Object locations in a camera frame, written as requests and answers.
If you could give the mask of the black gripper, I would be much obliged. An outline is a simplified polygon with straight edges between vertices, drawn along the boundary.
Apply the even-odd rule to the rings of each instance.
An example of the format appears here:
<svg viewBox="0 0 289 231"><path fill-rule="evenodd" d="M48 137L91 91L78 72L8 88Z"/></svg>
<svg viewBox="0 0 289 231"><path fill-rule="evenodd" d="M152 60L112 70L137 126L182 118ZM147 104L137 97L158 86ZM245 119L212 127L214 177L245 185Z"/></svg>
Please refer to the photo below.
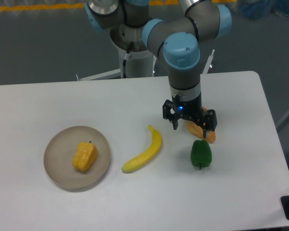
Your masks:
<svg viewBox="0 0 289 231"><path fill-rule="evenodd" d="M217 118L214 110L202 108L201 84L187 90L170 86L172 101L166 100L162 106L163 118L172 123L173 129L178 128L180 118L196 122L198 137L215 139Z"/></svg>

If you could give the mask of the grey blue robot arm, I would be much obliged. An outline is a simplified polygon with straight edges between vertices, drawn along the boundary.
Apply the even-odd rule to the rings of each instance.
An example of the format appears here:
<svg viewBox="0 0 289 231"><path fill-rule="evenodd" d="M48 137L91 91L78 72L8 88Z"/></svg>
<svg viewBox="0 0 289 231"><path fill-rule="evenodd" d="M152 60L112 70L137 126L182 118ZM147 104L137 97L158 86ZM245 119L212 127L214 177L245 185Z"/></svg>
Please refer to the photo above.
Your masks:
<svg viewBox="0 0 289 231"><path fill-rule="evenodd" d="M144 62L130 64L140 53L157 58L167 71L171 99L163 104L163 118L174 128L187 121L188 130L209 139L217 126L214 110L201 100L199 43L221 37L232 28L232 15L225 5L209 0L181 0L184 16L173 22L149 16L147 0L88 0L84 3L96 30L111 30L112 42L123 51L122 78L137 77Z"/></svg>

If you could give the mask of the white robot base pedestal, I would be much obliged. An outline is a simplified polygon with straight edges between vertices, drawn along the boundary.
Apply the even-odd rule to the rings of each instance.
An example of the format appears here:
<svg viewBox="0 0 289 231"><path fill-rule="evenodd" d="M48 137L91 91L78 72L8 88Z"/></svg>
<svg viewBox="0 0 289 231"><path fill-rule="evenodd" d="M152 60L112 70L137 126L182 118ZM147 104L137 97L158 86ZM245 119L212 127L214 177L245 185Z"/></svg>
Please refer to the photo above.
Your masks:
<svg viewBox="0 0 289 231"><path fill-rule="evenodd" d="M130 27L120 24L111 28L110 37L118 50L119 69L80 78L80 81L119 78L152 77L156 57L142 40L144 26Z"/></svg>

